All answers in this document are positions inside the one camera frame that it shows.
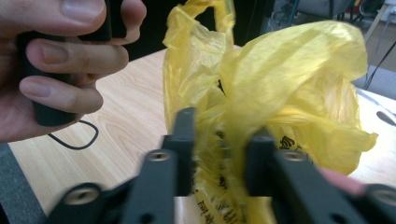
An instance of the fingernail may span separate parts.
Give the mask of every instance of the fingernail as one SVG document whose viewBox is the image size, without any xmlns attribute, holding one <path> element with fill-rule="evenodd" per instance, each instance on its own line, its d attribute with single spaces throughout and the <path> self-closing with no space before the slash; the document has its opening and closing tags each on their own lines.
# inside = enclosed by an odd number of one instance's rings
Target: fingernail
<svg viewBox="0 0 396 224">
<path fill-rule="evenodd" d="M 45 41 L 41 41 L 40 44 L 44 56 L 43 63 L 55 64 L 67 61 L 68 54 L 64 47 Z"/>
<path fill-rule="evenodd" d="M 73 20 L 93 21 L 104 9 L 104 0 L 64 0 L 63 14 Z"/>
<path fill-rule="evenodd" d="M 50 87 L 36 81 L 25 83 L 24 93 L 35 97 L 50 96 Z"/>
</svg>

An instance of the plastic bag handle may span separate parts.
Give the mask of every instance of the plastic bag handle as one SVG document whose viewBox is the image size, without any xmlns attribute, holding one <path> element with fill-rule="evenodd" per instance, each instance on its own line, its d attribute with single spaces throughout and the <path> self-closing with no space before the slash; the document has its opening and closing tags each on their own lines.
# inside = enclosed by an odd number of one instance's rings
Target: plastic bag handle
<svg viewBox="0 0 396 224">
<path fill-rule="evenodd" d="M 189 0 L 181 6 L 193 18 L 205 12 L 208 7 L 215 9 L 216 31 L 231 34 L 235 18 L 232 0 Z"/>
</svg>

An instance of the hand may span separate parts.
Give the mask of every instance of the hand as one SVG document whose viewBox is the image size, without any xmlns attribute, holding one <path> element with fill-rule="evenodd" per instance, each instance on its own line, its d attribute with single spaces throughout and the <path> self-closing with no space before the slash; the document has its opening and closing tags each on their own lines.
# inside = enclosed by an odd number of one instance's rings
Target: hand
<svg viewBox="0 0 396 224">
<path fill-rule="evenodd" d="M 319 170 L 329 181 L 329 183 L 335 187 L 342 189 L 352 195 L 359 196 L 364 194 L 365 185 L 361 182 L 329 169 L 321 168 Z"/>
<path fill-rule="evenodd" d="M 141 0 L 123 0 L 121 15 L 127 27 L 124 39 L 90 44 L 73 36 L 92 33 L 102 25 L 106 18 L 104 0 L 0 0 L 0 143 L 52 133 L 72 124 L 37 125 L 31 100 L 77 113 L 75 122 L 102 106 L 95 82 L 126 66 L 128 53 L 121 45 L 139 37 L 146 8 Z M 59 43 L 35 39 L 26 49 L 29 61 L 39 70 L 72 74 L 73 86 L 48 77 L 21 79 L 15 40 L 28 31 L 74 40 Z"/>
</svg>

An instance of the wooden table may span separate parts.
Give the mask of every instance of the wooden table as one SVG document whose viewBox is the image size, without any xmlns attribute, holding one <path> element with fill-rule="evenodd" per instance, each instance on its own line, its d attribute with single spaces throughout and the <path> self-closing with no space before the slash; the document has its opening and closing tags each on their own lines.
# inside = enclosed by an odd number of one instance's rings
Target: wooden table
<svg viewBox="0 0 396 224">
<path fill-rule="evenodd" d="M 100 130 L 98 139 L 89 149 L 66 149 L 47 136 L 10 144 L 46 213 L 67 189 L 77 184 L 95 182 L 112 189 L 137 175 L 144 153 L 158 148 L 166 134 L 163 55 L 164 51 L 159 51 L 130 62 L 124 70 L 98 82 L 105 104 L 98 112 L 83 118 Z M 396 111 L 394 101 L 370 95 Z M 364 153 L 361 166 L 352 176 L 363 182 L 396 187 L 396 127 L 376 117 L 377 105 L 363 98 L 360 101 L 364 127 L 369 132 L 379 133 L 379 137 L 376 147 Z M 93 131 L 76 124 L 55 135 L 69 144 L 82 146 L 92 138 Z M 192 197 L 178 199 L 177 211 L 179 223 L 199 223 Z"/>
</svg>

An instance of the black remote control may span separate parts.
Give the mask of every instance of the black remote control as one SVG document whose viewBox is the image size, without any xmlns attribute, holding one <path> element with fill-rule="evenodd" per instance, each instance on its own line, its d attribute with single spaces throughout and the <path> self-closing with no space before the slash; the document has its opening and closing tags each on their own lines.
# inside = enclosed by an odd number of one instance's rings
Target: black remote control
<svg viewBox="0 0 396 224">
<path fill-rule="evenodd" d="M 79 38 L 83 41 L 107 42 L 111 38 L 126 36 L 126 28 L 123 24 L 120 14 L 122 0 L 104 0 L 106 2 L 106 19 L 103 25 L 95 32 L 88 35 L 81 35 Z M 20 58 L 26 76 L 43 76 L 51 77 L 62 82 L 72 84 L 72 78 L 68 74 L 50 74 L 35 68 L 26 57 L 26 47 L 30 41 L 37 38 L 44 38 L 64 42 L 64 37 L 55 35 L 44 35 L 38 32 L 28 32 L 18 36 L 18 47 L 20 49 Z M 45 105 L 33 102 L 35 109 L 36 121 L 42 126 L 59 126 L 72 122 L 76 114 L 67 113 L 58 109 L 50 108 Z"/>
</svg>

